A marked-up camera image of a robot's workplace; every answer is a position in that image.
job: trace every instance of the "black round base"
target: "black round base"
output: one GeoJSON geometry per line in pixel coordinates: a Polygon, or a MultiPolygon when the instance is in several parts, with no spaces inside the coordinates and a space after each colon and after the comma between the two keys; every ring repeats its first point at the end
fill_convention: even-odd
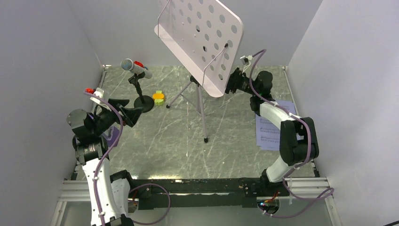
{"type": "Polygon", "coordinates": [[[135,100],[135,107],[144,108],[143,113],[149,112],[154,107],[154,100],[150,96],[143,96],[144,103],[141,102],[140,97],[135,100]]]}

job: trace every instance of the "yellow object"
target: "yellow object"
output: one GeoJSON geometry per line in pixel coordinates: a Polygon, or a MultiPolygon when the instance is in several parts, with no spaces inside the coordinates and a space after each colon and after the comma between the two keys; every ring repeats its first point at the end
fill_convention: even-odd
{"type": "Polygon", "coordinates": [[[152,95],[152,98],[154,99],[154,103],[156,106],[161,106],[165,103],[165,95],[162,93],[161,90],[157,90],[152,95]]]}

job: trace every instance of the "music stand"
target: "music stand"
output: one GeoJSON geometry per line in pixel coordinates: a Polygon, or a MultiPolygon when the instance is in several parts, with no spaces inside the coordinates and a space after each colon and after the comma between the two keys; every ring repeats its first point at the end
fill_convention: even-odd
{"type": "Polygon", "coordinates": [[[238,16],[218,0],[159,0],[162,9],[155,33],[190,72],[190,81],[166,105],[169,108],[194,82],[196,107],[206,143],[202,88],[212,97],[224,94],[243,35],[238,16]]]}

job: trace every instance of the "red clip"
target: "red clip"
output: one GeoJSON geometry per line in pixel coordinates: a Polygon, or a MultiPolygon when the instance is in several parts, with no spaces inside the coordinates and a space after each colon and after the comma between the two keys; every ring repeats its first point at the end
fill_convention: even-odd
{"type": "Polygon", "coordinates": [[[143,67],[144,68],[144,65],[142,64],[142,63],[140,63],[140,62],[138,62],[138,61],[135,61],[134,62],[136,65],[138,65],[138,66],[140,66],[140,67],[143,67]]]}
{"type": "Polygon", "coordinates": [[[86,88],[85,92],[94,94],[95,90],[91,88],[86,88]]]}

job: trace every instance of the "gray marble surface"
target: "gray marble surface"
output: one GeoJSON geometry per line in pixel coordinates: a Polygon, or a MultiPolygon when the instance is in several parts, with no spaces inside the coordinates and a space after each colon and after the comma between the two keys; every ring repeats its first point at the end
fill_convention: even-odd
{"type": "MultiPolygon", "coordinates": [[[[150,67],[152,79],[141,79],[144,95],[156,90],[166,94],[166,103],[188,82],[189,73],[182,66],[150,67]]],[[[292,100],[280,66],[256,68],[273,74],[272,96],[292,100]]],[[[103,88],[111,98],[130,99],[133,107],[138,97],[129,84],[131,73],[112,67],[103,88]]],[[[195,101],[192,84],[185,96],[195,101]]],[[[137,178],[240,178],[259,177],[271,166],[279,152],[263,151],[256,145],[255,113],[249,107],[249,94],[237,91],[223,97],[203,92],[208,143],[203,141],[202,122],[195,107],[179,97],[171,108],[155,106],[143,113],[133,127],[124,127],[118,146],[111,151],[111,173],[128,170],[137,178]]],[[[301,167],[294,177],[313,177],[310,164],[301,167]]]]}

